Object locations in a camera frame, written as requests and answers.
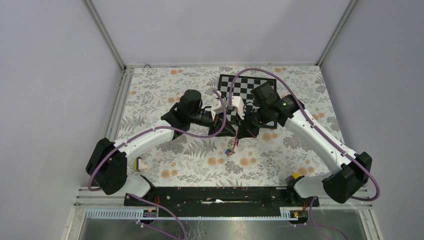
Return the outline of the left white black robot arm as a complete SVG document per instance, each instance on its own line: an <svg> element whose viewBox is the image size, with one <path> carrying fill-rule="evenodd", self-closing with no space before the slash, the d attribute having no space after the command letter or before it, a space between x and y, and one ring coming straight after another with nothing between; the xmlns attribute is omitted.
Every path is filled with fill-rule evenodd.
<svg viewBox="0 0 424 240"><path fill-rule="evenodd" d="M223 99L219 91L214 93L217 98L213 104L202 107L201 93L189 89L160 120L144 131L114 141L106 137L99 140L86 166L88 190L101 190L106 195L125 193L134 195L144 206L152 204L155 200L152 184L142 176L129 175L128 161L136 160L147 150L181 135L196 137L188 132L192 124L209 128L206 139L235 135L227 121L227 110L236 108L242 114L243 102L239 96L229 95Z"/></svg>

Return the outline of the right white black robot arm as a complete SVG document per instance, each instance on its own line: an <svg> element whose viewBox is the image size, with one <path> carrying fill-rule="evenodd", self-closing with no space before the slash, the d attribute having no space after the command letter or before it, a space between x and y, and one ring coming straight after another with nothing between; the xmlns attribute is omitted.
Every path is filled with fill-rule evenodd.
<svg viewBox="0 0 424 240"><path fill-rule="evenodd" d="M277 122L306 143L329 170L295 180L293 188L286 193L287 201L299 206L309 197L328 196L340 204L354 199L354 194L368 182L372 157L366 152L356 153L330 135L301 102L291 94L281 98L270 82L250 93L257 109L248 112L239 122L239 139L256 137L260 127Z"/></svg>

